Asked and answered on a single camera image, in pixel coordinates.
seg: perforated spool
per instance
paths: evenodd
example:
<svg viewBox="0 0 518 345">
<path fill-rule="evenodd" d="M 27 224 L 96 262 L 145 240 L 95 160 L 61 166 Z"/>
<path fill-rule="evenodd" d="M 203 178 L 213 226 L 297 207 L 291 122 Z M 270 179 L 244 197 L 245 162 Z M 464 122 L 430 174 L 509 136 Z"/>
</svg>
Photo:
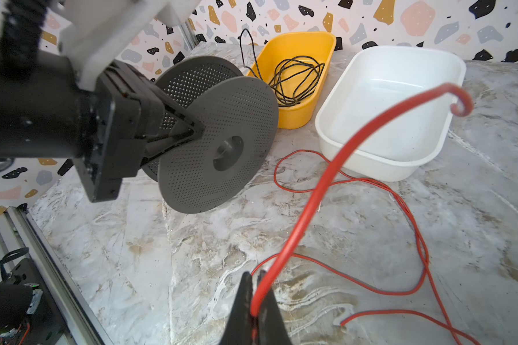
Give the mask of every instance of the perforated spool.
<svg viewBox="0 0 518 345">
<path fill-rule="evenodd" d="M 270 87 L 235 77 L 210 88 L 188 107 L 204 125 L 201 139 L 174 148 L 159 161 L 159 189 L 167 204 L 183 213 L 208 211 L 235 196 L 257 173 L 275 138 L 278 105 Z M 219 171 L 217 148 L 230 137 L 243 151 Z"/>
<path fill-rule="evenodd" d="M 197 56 L 180 61 L 161 75 L 155 84 L 183 108 L 187 108 L 202 93 L 212 86 L 239 77 L 242 72 L 229 61 L 216 56 Z M 165 115 L 159 126 L 159 136 L 168 135 L 176 120 Z M 145 173 L 157 181 L 159 161 L 155 160 L 143 168 Z"/>
</svg>

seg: yellow bin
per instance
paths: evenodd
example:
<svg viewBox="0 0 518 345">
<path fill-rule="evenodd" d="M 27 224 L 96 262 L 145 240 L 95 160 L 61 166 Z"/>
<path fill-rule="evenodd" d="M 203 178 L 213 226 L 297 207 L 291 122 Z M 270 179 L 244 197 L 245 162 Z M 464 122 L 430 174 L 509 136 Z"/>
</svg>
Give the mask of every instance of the yellow bin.
<svg viewBox="0 0 518 345">
<path fill-rule="evenodd" d="M 336 46 L 336 36 L 329 32 L 291 32 L 288 34 L 278 35 L 271 39 L 257 57 L 259 70 L 263 80 L 266 83 L 275 75 L 276 66 L 284 59 L 291 59 L 299 55 L 311 56 L 318 63 L 325 63 L 324 71 L 320 76 L 319 83 L 314 93 L 296 106 L 287 108 L 278 108 L 278 128 L 294 129 L 304 126 L 313 115 L 317 101 L 319 100 L 320 91 L 324 86 L 326 75 L 330 68 L 330 59 Z M 257 66 L 254 64 L 253 71 L 257 74 Z M 295 71 L 284 71 L 282 78 L 289 77 Z M 293 90 L 302 81 L 302 78 L 291 78 L 283 82 L 285 90 Z"/>
</svg>

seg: white bin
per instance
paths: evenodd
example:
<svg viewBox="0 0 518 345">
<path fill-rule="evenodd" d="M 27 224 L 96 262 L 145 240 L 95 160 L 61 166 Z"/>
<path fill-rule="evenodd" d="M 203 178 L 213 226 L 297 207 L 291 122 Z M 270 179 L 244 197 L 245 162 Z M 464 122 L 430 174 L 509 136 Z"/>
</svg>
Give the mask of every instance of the white bin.
<svg viewBox="0 0 518 345">
<path fill-rule="evenodd" d="M 466 65 L 453 53 L 404 46 L 376 46 L 359 52 L 320 108 L 315 127 L 329 160 L 367 122 L 427 89 L 462 85 Z M 344 167 L 380 181 L 406 179 L 441 151 L 457 98 L 446 94 L 380 128 Z"/>
</svg>

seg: terrazzo wall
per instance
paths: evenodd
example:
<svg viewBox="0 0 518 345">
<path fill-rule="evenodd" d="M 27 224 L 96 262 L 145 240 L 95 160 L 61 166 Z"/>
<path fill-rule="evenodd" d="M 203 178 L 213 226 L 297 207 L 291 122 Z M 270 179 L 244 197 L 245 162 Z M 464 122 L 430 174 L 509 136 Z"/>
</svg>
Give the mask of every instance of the terrazzo wall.
<svg viewBox="0 0 518 345">
<path fill-rule="evenodd" d="M 5 1 L 0 0 L 0 26 L 4 4 Z M 57 54 L 60 31 L 68 24 L 66 19 L 48 13 L 40 49 Z M 178 28 L 168 28 L 165 24 L 152 20 L 138 36 L 132 39 L 117 59 L 136 66 L 147 78 L 154 80 L 169 66 L 181 61 L 188 54 L 189 47 L 183 42 Z M 11 168 L 0 173 L 0 214 L 8 206 L 22 208 L 32 206 L 67 172 L 69 167 L 71 167 L 71 161 L 66 162 L 65 159 L 15 160 Z"/>
<path fill-rule="evenodd" d="M 518 62 L 518 0 L 202 0 L 190 19 L 200 41 L 237 44 L 248 28 L 264 45 L 325 30 L 338 37 L 336 49 L 405 45 Z"/>
</svg>

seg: gray marble table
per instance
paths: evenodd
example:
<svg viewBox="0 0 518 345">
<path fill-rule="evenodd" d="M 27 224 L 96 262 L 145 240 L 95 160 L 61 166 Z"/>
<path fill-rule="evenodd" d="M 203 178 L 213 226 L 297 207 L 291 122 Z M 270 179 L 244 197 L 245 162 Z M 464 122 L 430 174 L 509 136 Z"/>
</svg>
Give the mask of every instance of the gray marble table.
<svg viewBox="0 0 518 345">
<path fill-rule="evenodd" d="M 201 44 L 193 51 L 203 54 L 242 67 L 235 45 Z M 334 53 L 317 110 L 351 58 Z M 469 61 L 467 68 L 464 87 L 475 98 L 474 113 L 453 120 L 437 158 L 389 185 L 424 234 L 455 327 L 485 345 L 518 344 L 518 64 Z M 242 272 L 281 248 L 309 198 L 272 181 L 278 160 L 300 148 L 319 149 L 312 120 L 278 130 L 254 179 L 202 214 L 167 207 L 142 172 L 124 180 L 117 200 L 91 204 L 74 169 L 31 213 L 115 344 L 215 344 Z M 294 188 L 310 188 L 325 167 L 316 156 L 297 155 L 279 176 Z M 422 267 L 396 203 L 361 183 L 329 190 L 297 252 L 387 290 L 411 288 Z M 454 343 L 448 331 L 415 316 L 338 325 L 349 314 L 384 308 L 443 320 L 427 283 L 412 296 L 380 296 L 292 259 L 275 293 L 296 345 Z"/>
</svg>

